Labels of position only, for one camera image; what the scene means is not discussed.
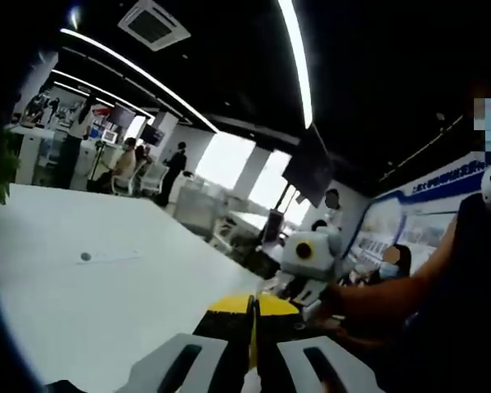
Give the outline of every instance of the green plant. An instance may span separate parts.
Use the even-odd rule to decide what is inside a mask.
[[[9,197],[9,183],[14,181],[20,160],[12,150],[14,134],[4,129],[0,134],[0,204],[5,205]]]

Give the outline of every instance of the television screen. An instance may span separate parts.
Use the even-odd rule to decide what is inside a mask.
[[[331,160],[314,131],[309,130],[300,140],[282,176],[314,207],[320,205],[333,173]]]
[[[160,145],[160,142],[162,142],[162,139],[164,139],[164,135],[164,132],[151,127],[149,124],[146,124],[146,127],[144,127],[142,131],[142,135],[140,135],[140,139],[145,143],[150,143],[153,146],[158,146]]]
[[[135,113],[123,106],[116,104],[111,113],[107,116],[107,121],[119,125],[120,127],[127,128],[133,122]]]

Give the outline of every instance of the black ceiling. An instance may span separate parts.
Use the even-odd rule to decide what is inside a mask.
[[[117,27],[135,2],[84,3],[78,31],[150,72],[202,114],[242,120],[297,138],[309,132],[304,130],[291,44],[276,0],[159,0],[191,37],[158,52]],[[377,185],[441,128],[461,115],[467,120],[476,92],[491,91],[491,61],[484,61],[485,56],[491,58],[491,23],[484,26],[486,16],[476,8],[465,10],[460,5],[456,10],[425,2],[293,3],[306,51],[314,122],[328,150],[341,158],[336,176],[352,187],[374,194],[417,176],[404,166]],[[59,45],[120,72],[196,127],[208,129],[154,84],[103,51],[65,34],[60,34]],[[60,51],[57,69],[137,106],[161,105],[127,80],[68,50]],[[52,78],[70,83],[58,75]],[[444,120],[438,120],[437,113]],[[249,129],[215,124],[251,138]],[[463,120],[455,129],[469,124]],[[460,137],[453,130],[412,163],[435,169],[465,154],[474,134],[470,129],[458,132]],[[253,134],[270,148],[290,151],[293,146]]]

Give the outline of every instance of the ceiling vent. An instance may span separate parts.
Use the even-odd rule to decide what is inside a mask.
[[[155,52],[191,37],[176,19],[152,0],[137,2],[118,26]]]

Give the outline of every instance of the white desk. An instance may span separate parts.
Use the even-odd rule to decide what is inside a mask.
[[[264,229],[265,224],[268,222],[268,217],[266,215],[255,215],[253,213],[243,213],[240,211],[230,211],[229,215],[232,219],[237,221],[239,226],[254,235],[260,234],[262,229]]]
[[[137,255],[80,264],[83,251]],[[150,201],[12,184],[0,206],[0,308],[43,383],[112,392],[209,304],[260,281]]]

